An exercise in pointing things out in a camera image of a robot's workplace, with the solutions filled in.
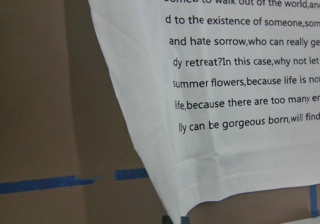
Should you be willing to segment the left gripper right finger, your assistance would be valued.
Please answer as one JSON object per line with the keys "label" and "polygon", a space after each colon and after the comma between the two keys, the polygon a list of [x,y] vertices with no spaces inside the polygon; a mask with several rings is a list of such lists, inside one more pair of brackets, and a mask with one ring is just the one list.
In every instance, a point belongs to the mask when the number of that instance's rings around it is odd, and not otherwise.
{"label": "left gripper right finger", "polygon": [[187,216],[181,217],[181,224],[188,224],[188,217]]}

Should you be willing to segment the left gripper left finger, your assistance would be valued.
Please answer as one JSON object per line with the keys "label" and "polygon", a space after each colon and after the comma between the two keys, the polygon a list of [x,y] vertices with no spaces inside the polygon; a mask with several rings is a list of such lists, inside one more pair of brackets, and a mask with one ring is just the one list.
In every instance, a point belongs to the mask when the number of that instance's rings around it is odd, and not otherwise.
{"label": "left gripper left finger", "polygon": [[171,218],[168,215],[164,215],[161,219],[162,224],[173,224]]}

